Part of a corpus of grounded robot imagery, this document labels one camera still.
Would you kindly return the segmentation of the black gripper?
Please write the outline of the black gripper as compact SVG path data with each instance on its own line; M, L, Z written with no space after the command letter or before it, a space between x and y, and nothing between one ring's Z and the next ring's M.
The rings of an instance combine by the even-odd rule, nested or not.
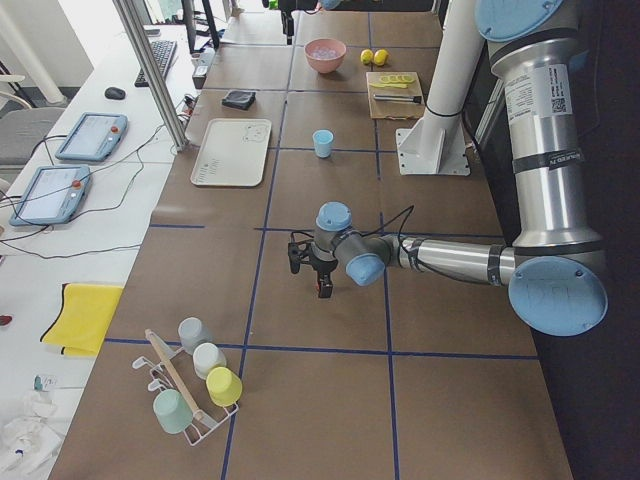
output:
M287 245L289 268L298 274L302 265L309 265L316 272L316 287L320 299L330 298L333 292L331 273L337 268L337 260L325 260L314 251L311 240L290 241Z

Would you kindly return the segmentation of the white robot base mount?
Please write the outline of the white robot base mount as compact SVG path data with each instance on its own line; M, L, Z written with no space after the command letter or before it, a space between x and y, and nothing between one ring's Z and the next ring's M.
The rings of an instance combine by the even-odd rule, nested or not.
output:
M473 0L449 3L436 66L423 116L396 131L402 175L470 174L462 111L483 48Z

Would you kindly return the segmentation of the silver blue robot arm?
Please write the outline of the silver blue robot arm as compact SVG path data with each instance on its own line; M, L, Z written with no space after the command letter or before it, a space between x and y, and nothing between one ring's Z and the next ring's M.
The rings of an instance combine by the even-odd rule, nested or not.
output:
M464 103L482 51L505 94L521 231L511 246L477 245L354 228L351 211L321 206L289 265L309 265L318 294L343 266L358 285L390 266L506 286L519 318L553 336L582 334L608 309L601 236L586 220L569 66L578 45L576 1L453 1L422 117L396 133L404 175L462 174Z
M296 11L315 14L321 10L334 10L342 3L341 0L279 0L277 9L280 11L283 34L286 44L293 43L295 22L293 13Z

